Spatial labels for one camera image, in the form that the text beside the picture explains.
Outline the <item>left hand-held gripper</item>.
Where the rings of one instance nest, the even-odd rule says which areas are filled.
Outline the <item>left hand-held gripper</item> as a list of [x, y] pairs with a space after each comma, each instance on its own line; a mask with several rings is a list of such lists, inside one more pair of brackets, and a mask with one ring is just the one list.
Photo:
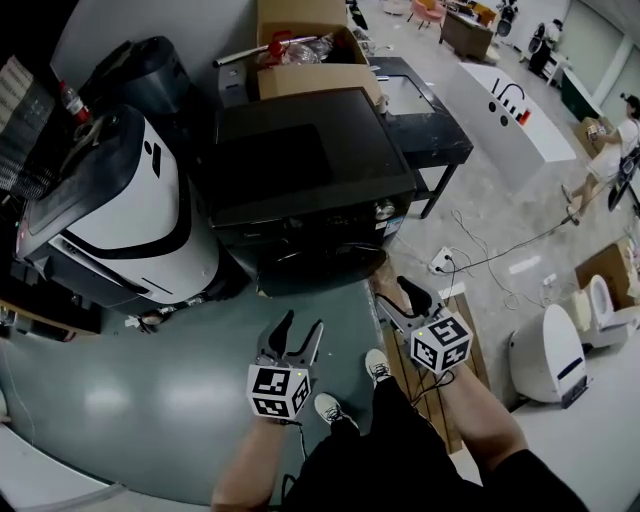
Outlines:
[[324, 322], [317, 320], [301, 348], [284, 355], [293, 319], [294, 311], [288, 310], [258, 337], [258, 355], [249, 366], [246, 385], [246, 396], [256, 416], [293, 421], [311, 395], [311, 367], [317, 361]]

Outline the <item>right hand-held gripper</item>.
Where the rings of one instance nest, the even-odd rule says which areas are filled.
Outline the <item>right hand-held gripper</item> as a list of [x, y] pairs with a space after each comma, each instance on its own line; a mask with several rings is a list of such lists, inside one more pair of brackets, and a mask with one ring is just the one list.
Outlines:
[[470, 354], [473, 334], [459, 313], [451, 312], [443, 302], [433, 305], [431, 295], [404, 276], [397, 283], [407, 295], [411, 316], [382, 294], [375, 295], [379, 318], [398, 331], [409, 357], [432, 373], [444, 373], [464, 363]]

